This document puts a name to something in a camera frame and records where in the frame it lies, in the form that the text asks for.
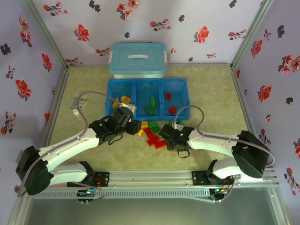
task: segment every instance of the small bottle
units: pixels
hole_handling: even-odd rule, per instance
[[[73,109],[73,114],[76,116],[76,117],[80,117],[80,114],[78,112],[77,109]]]

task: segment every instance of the yellow block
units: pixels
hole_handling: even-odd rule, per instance
[[[148,127],[148,122],[142,121],[142,128],[147,128],[147,127]]]
[[[144,133],[144,131],[141,129],[141,130],[138,132],[139,136],[141,136],[142,133]]]
[[[121,102],[125,103],[125,104],[130,104],[131,102],[131,98],[127,97],[127,96],[122,96],[121,97]]]
[[[112,105],[112,108],[113,109],[117,109],[118,108],[118,103],[116,103],[116,102],[113,102],[113,105]]]

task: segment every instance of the blue container lid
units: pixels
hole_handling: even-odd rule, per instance
[[[116,43],[110,54],[108,70],[111,74],[164,74],[167,71],[162,43]]]

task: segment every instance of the floral wallpaper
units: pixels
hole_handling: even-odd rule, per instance
[[[294,224],[300,224],[299,8],[298,0],[275,1],[237,66],[256,133],[276,157]]]
[[[1,2],[0,21],[0,225],[6,225],[20,184],[17,159],[41,144],[62,66],[22,1]]]
[[[106,65],[117,42],[165,43],[170,63],[231,63],[262,2],[32,1],[69,65]]]

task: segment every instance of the blue storage box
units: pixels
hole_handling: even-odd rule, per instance
[[[165,98],[166,94],[172,94],[171,100]],[[190,105],[188,84],[186,78],[147,78],[147,79],[110,79],[107,85],[107,95],[112,98],[128,96],[131,104],[136,105],[134,118],[142,121],[171,121],[175,115],[169,113],[169,109],[175,106],[177,112],[184,106]],[[150,98],[155,98],[154,116],[149,116],[145,107],[150,106]],[[113,101],[106,99],[105,114],[115,112],[112,108]],[[189,120],[191,109],[184,109],[177,120]]]
[[[108,71],[115,78],[161,78],[167,71],[162,43],[116,43],[112,46]]]

